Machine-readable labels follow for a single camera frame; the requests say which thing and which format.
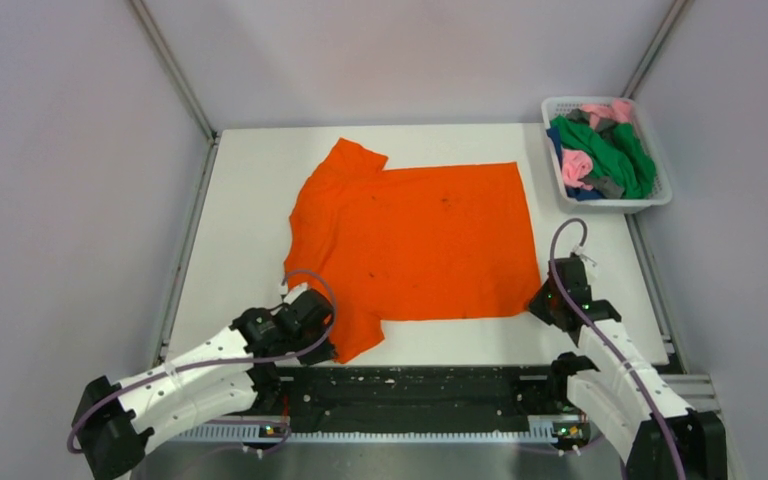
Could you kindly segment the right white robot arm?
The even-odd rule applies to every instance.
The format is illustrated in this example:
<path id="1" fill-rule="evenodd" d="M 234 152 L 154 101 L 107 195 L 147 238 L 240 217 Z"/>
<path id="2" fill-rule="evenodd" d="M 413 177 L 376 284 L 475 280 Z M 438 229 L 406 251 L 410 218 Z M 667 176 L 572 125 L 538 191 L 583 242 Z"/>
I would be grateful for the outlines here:
<path id="1" fill-rule="evenodd" d="M 678 394 L 635 346 L 620 313 L 594 299 L 582 258 L 549 263 L 529 310 L 574 348 L 550 365 L 549 404 L 578 409 L 614 448 L 627 479 L 726 479 L 724 424 Z"/>

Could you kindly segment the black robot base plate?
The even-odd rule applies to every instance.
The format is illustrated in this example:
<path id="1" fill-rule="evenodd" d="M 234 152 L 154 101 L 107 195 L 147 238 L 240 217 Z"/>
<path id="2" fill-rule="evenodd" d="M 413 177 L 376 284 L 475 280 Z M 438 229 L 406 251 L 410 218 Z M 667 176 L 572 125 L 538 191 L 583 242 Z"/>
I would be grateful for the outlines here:
<path id="1" fill-rule="evenodd" d="M 289 422 L 293 433 L 467 434 L 587 429 L 558 397 L 546 367 L 280 367 L 245 417 Z"/>

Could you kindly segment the orange t-shirt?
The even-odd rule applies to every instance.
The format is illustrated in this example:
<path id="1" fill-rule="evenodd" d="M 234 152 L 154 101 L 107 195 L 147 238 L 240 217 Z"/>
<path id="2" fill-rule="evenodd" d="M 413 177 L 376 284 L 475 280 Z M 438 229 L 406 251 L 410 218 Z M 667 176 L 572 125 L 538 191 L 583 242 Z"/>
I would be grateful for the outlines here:
<path id="1" fill-rule="evenodd" d="M 339 139 L 289 223 L 284 267 L 333 292 L 341 364 L 381 344 L 386 321 L 511 317 L 542 285 L 513 162 L 391 169 L 385 155 Z"/>

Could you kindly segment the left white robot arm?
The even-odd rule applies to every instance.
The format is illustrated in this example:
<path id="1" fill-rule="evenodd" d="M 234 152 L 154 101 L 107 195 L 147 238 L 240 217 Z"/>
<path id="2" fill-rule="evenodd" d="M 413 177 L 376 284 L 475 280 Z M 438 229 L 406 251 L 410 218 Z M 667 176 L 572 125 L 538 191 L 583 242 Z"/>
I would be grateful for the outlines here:
<path id="1" fill-rule="evenodd" d="M 179 434 L 229 414 L 268 413 L 282 390 L 277 364 L 336 356 L 337 303 L 303 282 L 273 307 L 251 307 L 211 338 L 145 372 L 89 382 L 67 435 L 96 479 L 119 479 Z"/>

